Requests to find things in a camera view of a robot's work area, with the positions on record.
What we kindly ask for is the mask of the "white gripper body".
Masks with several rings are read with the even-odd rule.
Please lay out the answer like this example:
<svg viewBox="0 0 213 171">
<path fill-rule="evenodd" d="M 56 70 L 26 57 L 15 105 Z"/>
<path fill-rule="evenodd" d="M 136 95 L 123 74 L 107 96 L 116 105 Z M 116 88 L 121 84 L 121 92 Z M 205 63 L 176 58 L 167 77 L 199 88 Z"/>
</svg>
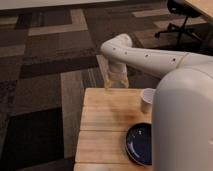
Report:
<svg viewBox="0 0 213 171">
<path fill-rule="evenodd" d="M 127 82 L 127 67 L 125 65 L 110 65 L 108 68 L 108 77 L 115 82 Z"/>
</svg>

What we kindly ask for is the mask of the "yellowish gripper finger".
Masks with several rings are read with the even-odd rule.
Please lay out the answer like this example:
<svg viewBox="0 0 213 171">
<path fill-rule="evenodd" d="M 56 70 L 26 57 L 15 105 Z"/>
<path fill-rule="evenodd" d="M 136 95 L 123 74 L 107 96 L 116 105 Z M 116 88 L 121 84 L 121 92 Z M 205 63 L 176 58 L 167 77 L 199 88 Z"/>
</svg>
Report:
<svg viewBox="0 0 213 171">
<path fill-rule="evenodd" d="M 124 88 L 129 88 L 129 81 L 128 81 L 128 79 L 127 80 L 122 80 L 121 82 L 122 82 Z"/>
<path fill-rule="evenodd" d="M 105 89 L 109 89 L 112 87 L 112 82 L 111 80 L 105 80 L 105 83 L 104 83 L 104 86 L 105 86 Z"/>
</svg>

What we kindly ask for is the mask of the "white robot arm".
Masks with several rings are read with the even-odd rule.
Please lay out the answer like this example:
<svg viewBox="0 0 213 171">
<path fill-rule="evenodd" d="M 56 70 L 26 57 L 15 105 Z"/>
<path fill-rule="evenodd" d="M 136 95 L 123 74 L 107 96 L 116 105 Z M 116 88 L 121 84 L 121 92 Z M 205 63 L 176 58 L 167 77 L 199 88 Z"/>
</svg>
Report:
<svg viewBox="0 0 213 171">
<path fill-rule="evenodd" d="M 127 34 L 102 54 L 158 77 L 152 107 L 153 171 L 213 171 L 213 56 L 134 48 Z"/>
</svg>

